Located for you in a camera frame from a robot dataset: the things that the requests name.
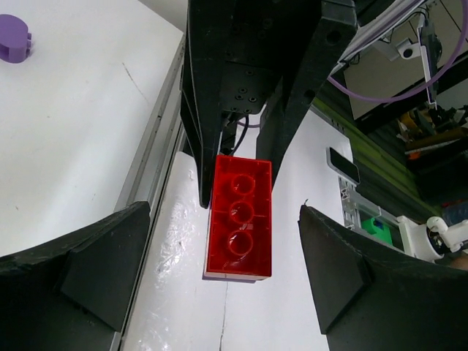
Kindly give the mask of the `red and purple lego stack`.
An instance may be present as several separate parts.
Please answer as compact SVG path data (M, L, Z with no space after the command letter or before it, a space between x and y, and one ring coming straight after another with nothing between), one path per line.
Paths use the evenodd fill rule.
M216 158L203 277L260 281L272 275L271 162Z

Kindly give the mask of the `purple rounded lego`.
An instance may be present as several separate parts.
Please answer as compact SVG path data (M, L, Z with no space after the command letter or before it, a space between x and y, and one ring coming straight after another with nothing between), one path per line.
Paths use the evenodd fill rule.
M19 64L24 62L31 51L31 38L27 24L20 18L1 14L1 60Z

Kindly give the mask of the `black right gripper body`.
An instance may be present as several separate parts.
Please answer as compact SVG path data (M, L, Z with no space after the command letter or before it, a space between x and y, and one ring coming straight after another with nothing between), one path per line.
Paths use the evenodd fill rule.
M227 13L222 115L259 113L277 86L289 94L299 72L317 61L312 38L322 14L320 1L216 1Z

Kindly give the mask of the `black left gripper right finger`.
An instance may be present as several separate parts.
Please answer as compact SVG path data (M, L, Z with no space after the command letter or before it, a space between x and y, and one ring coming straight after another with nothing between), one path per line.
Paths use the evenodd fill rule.
M331 350L465 350L467 272L410 257L303 205L299 230Z

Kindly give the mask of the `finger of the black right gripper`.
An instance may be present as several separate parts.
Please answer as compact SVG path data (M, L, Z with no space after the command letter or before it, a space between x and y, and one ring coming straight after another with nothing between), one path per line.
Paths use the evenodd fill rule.
M222 130L222 85L233 1L188 3L181 119L197 166L200 205L209 206Z
M357 32L353 1L307 1L279 48L282 73L260 118L256 157L271 162L274 184L286 150L314 98Z

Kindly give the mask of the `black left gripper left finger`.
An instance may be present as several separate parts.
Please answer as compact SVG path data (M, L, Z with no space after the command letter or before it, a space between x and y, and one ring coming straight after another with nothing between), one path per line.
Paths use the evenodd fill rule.
M2 350L111 350L150 225L147 202L1 257Z

